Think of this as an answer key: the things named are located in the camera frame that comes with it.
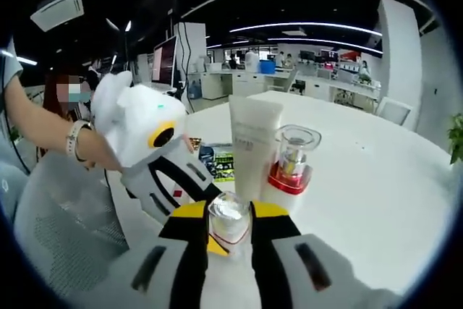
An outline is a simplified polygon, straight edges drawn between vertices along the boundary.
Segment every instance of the white tube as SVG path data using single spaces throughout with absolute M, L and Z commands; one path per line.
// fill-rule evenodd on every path
M 275 131 L 283 106 L 229 96 L 235 193 L 244 201 L 258 199 L 275 151 Z

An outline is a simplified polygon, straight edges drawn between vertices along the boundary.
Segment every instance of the white plush toy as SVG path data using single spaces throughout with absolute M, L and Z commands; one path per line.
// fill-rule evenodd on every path
M 96 131 L 107 139 L 123 168 L 183 135 L 186 115 L 181 101 L 144 85 L 130 87 L 131 83 L 131 72 L 107 74 L 91 105 Z

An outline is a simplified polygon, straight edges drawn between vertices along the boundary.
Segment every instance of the woman's arm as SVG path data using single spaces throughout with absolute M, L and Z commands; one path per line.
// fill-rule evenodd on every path
M 4 92 L 8 117 L 26 139 L 39 148 L 66 153 L 71 122 L 30 101 L 18 76 L 11 79 Z M 81 159 L 96 162 L 103 168 L 122 170 L 106 139 L 92 130 L 80 131 L 77 153 Z

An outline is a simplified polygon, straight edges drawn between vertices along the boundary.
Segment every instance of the bracelet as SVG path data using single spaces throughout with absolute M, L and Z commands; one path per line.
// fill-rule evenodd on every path
M 76 121 L 71 127 L 71 130 L 66 136 L 66 153 L 69 157 L 73 157 L 79 162 L 86 161 L 85 159 L 79 158 L 77 155 L 77 137 L 79 136 L 80 130 L 82 128 L 92 129 L 91 123 L 86 121 Z

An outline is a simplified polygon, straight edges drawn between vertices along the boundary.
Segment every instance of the white round table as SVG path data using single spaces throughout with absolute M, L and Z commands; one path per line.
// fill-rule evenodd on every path
M 454 216 L 450 156 L 414 132 L 334 103 L 288 93 L 253 98 L 284 105 L 282 125 L 322 135 L 313 177 L 292 216 L 346 257 L 369 287 L 403 295 L 438 251 Z M 187 133 L 205 143 L 232 141 L 229 105 L 187 117 Z M 234 190 L 233 182 L 218 183 Z

